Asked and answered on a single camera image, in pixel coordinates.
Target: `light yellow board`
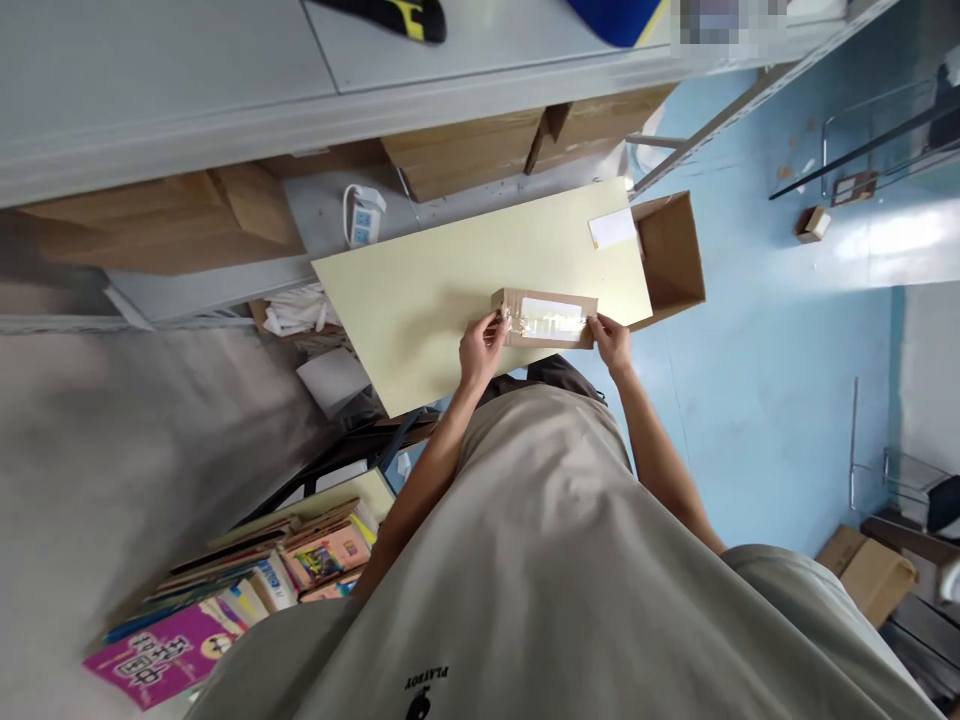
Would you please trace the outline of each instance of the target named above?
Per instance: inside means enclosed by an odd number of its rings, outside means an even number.
[[[587,225],[628,207],[625,188],[613,178],[315,261],[387,413],[456,389],[463,330],[502,287],[596,297],[624,324],[650,317],[637,240],[597,250]],[[500,370],[553,352],[504,348]]]

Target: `brown cardboard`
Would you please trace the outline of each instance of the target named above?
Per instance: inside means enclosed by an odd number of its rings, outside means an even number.
[[[802,243],[820,242],[826,234],[830,221],[826,208],[815,205],[800,213],[797,224],[793,228],[793,234]]]
[[[643,129],[675,87],[670,83],[551,105],[544,111],[525,171],[543,172],[611,152],[627,135]]]
[[[817,555],[817,562],[840,578],[854,604],[876,628],[917,580],[909,560],[844,525]]]
[[[653,315],[630,326],[635,331],[705,302],[707,292],[690,193],[650,200],[630,211],[653,308]]]
[[[180,275],[304,253],[280,184],[253,163],[19,208],[56,262]]]
[[[877,191],[878,177],[880,176],[876,170],[864,170],[855,175],[840,178],[833,184],[833,202],[831,206],[839,207],[840,205],[851,205],[861,200],[869,200]],[[847,197],[848,193],[844,192],[842,188],[847,187],[847,184],[850,183],[851,180],[853,181],[852,188],[849,192],[849,197]]]
[[[549,300],[551,302],[567,303],[568,305],[579,305],[583,309],[584,317],[597,314],[597,298],[537,292],[535,290],[518,290],[517,288],[500,288],[490,299],[491,307],[494,310],[499,310],[503,317],[516,319],[521,316],[524,298],[536,298],[537,300]],[[581,348],[589,350],[593,347],[593,333],[590,331],[589,326],[584,326],[583,332],[580,334],[580,340],[577,342],[524,337],[520,333],[520,328],[515,321],[510,332],[507,333],[507,339],[504,345],[508,347]]]
[[[410,194],[428,202],[523,171],[543,108],[383,138]]]
[[[275,178],[285,180],[334,170],[361,170],[389,165],[390,157],[383,149],[383,143],[374,138],[319,148],[311,153],[280,155],[260,160],[258,164]]]

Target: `right hand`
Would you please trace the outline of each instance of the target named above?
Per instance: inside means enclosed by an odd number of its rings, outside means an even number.
[[[632,371],[630,329],[600,313],[597,313],[596,317],[587,318],[587,322],[597,340],[600,358],[610,373]]]

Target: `white cloth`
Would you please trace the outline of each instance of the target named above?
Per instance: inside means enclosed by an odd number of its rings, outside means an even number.
[[[605,407],[538,385],[477,411],[362,609],[261,623],[190,717],[634,716],[940,718],[825,568],[718,558],[630,473]]]

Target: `blue object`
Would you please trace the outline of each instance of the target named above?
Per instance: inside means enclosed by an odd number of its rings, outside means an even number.
[[[567,0],[583,21],[611,45],[633,47],[661,0]]]

